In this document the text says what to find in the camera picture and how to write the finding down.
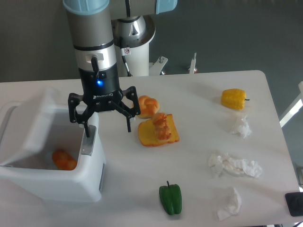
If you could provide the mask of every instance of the metal bracket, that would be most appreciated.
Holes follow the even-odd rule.
[[[289,107],[283,112],[280,117],[281,128],[301,109],[303,106],[303,82],[299,84],[300,94],[297,98],[289,105]]]
[[[168,62],[168,58],[161,56],[160,58],[158,58],[158,60],[155,63],[150,63],[149,75],[150,76],[162,75],[161,74],[162,70],[167,62]]]

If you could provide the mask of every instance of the crumpled tissue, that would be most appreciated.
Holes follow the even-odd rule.
[[[229,189],[229,202],[226,207],[219,208],[217,210],[217,216],[219,221],[222,221],[230,216],[235,216],[239,213],[241,208],[242,200],[236,188]]]
[[[236,121],[231,129],[231,134],[240,134],[240,136],[245,139],[252,131],[250,130],[250,126],[246,120],[247,115],[239,115],[236,118]]]
[[[225,170],[236,176],[243,175],[259,178],[263,172],[256,161],[234,159],[227,153],[222,155],[212,154],[208,159],[208,166],[212,168],[216,175],[221,174]]]

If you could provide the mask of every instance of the toast slice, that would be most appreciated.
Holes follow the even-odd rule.
[[[166,120],[171,130],[171,138],[168,141],[161,141],[157,139],[152,119],[149,119],[139,124],[138,136],[143,146],[157,147],[167,143],[178,142],[180,140],[172,114],[168,114]]]

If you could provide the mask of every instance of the yellow bell pepper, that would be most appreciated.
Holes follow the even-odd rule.
[[[241,89],[228,89],[222,92],[221,104],[235,110],[241,110],[245,106],[246,92]]]

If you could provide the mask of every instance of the white table surface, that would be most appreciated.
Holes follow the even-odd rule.
[[[118,112],[100,113],[99,134],[107,157],[102,198],[97,203],[44,201],[7,180],[0,180],[0,226],[4,227],[242,227],[303,221],[288,212],[284,194],[298,183],[265,75],[260,71],[121,78],[120,86],[136,86],[138,95],[156,98],[160,111],[173,114],[180,141],[162,147],[140,144],[137,126],[127,132]],[[24,101],[46,86],[60,91],[60,103],[70,92],[82,94],[80,80],[0,84],[0,106]],[[229,133],[236,114],[220,104],[223,90],[241,88],[250,99],[244,111],[253,134],[246,140]],[[259,179],[212,175],[210,154],[258,161]],[[168,216],[159,187],[177,183],[182,212]],[[239,215],[224,221],[214,211],[226,205],[228,187],[242,198]]]

